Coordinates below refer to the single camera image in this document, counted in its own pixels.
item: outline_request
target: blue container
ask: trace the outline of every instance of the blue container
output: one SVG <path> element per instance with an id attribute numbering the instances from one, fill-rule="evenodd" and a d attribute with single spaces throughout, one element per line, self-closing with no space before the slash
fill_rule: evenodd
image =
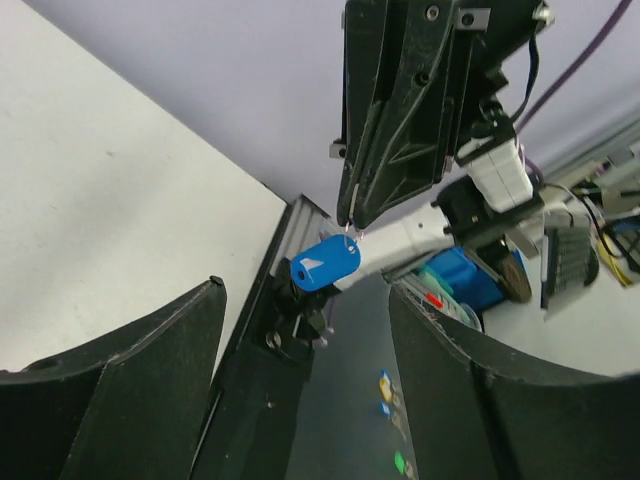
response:
<path id="1" fill-rule="evenodd" d="M 522 264 L 520 253 L 514 252 L 513 255 Z M 460 247 L 439 253 L 425 265 L 449 284 L 453 290 L 451 296 L 458 303 L 466 303 L 476 312 L 482 312 L 504 300 L 496 283 L 469 260 Z"/>

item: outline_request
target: gray wall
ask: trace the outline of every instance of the gray wall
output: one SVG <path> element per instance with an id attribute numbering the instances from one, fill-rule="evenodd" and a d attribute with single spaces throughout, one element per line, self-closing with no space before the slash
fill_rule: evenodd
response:
<path id="1" fill-rule="evenodd" d="M 618 0 L 549 0 L 556 25 L 539 41 L 539 94 L 582 50 Z M 334 212 L 341 164 L 344 0 L 28 0 L 36 10 L 287 199 L 303 192 Z M 523 135 L 545 163 L 640 101 L 635 2 L 617 31 Z M 528 73 L 506 65 L 515 108 Z"/>

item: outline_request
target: black cable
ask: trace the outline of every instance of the black cable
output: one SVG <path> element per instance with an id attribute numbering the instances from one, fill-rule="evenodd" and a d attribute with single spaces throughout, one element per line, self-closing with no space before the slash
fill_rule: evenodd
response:
<path id="1" fill-rule="evenodd" d="M 527 88 L 524 93 L 524 100 L 518 110 L 511 115 L 511 123 L 516 123 L 520 116 L 524 113 L 531 98 L 531 92 L 538 78 L 538 70 L 540 69 L 540 53 L 538 52 L 538 44 L 536 42 L 537 32 L 534 32 L 529 40 L 529 78 L 527 79 Z"/>
<path id="2" fill-rule="evenodd" d="M 633 0 L 620 0 L 618 6 L 613 11 L 609 19 L 602 26 L 600 31 L 591 40 L 589 45 L 582 51 L 582 53 L 575 59 L 575 61 L 567 68 L 558 79 L 545 91 L 542 96 L 534 103 L 529 109 L 527 114 L 522 119 L 522 122 L 517 126 L 516 130 L 521 131 L 534 117 L 536 113 L 547 103 L 547 101 L 560 90 L 569 78 L 573 76 L 576 71 L 584 65 L 584 63 L 593 55 L 593 53 L 600 47 L 602 42 L 606 40 L 609 34 L 613 31 L 615 26 L 620 22 L 620 19 L 624 16 L 625 12 L 631 5 Z"/>
<path id="3" fill-rule="evenodd" d="M 598 225 L 598 219 L 596 218 L 596 214 L 593 212 L 593 209 L 591 208 L 591 206 L 587 203 L 587 201 L 583 197 L 581 197 L 580 195 L 576 195 L 574 192 L 572 192 L 570 189 L 568 189 L 567 187 L 565 187 L 563 185 L 555 185 L 553 183 L 545 183 L 545 186 L 553 187 L 553 188 L 559 188 L 560 190 L 563 190 L 563 191 L 567 192 L 573 198 L 578 199 L 578 201 L 580 201 L 584 205 L 584 207 L 587 209 L 587 212 L 589 213 L 589 217 L 591 217 L 591 223 L 595 227 L 596 232 L 598 233 L 598 237 L 600 238 L 600 242 L 602 243 L 602 246 L 607 251 L 607 253 L 609 255 L 611 255 L 613 258 L 616 258 L 616 259 L 625 258 L 624 255 L 619 255 L 619 254 L 613 253 L 611 251 L 611 248 L 609 248 L 609 243 L 607 242 L 607 237 L 605 236 L 605 233 L 602 231 L 602 228 L 600 228 L 600 225 Z"/>

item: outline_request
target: electronics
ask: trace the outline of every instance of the electronics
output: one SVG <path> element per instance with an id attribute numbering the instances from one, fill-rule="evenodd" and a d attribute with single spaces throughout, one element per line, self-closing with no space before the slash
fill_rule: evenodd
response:
<path id="1" fill-rule="evenodd" d="M 545 213 L 540 279 L 540 307 L 552 298 L 591 283 L 591 224 L 585 212 L 558 210 Z"/>

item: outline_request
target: white connector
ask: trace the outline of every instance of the white connector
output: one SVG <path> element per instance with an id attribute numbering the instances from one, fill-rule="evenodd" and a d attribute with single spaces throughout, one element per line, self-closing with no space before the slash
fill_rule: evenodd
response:
<path id="1" fill-rule="evenodd" d="M 490 139 L 472 139 L 458 152 L 460 160 Z M 518 154 L 515 139 L 478 157 L 464 166 L 489 206 L 498 213 L 510 210 L 533 197 L 533 185 Z"/>

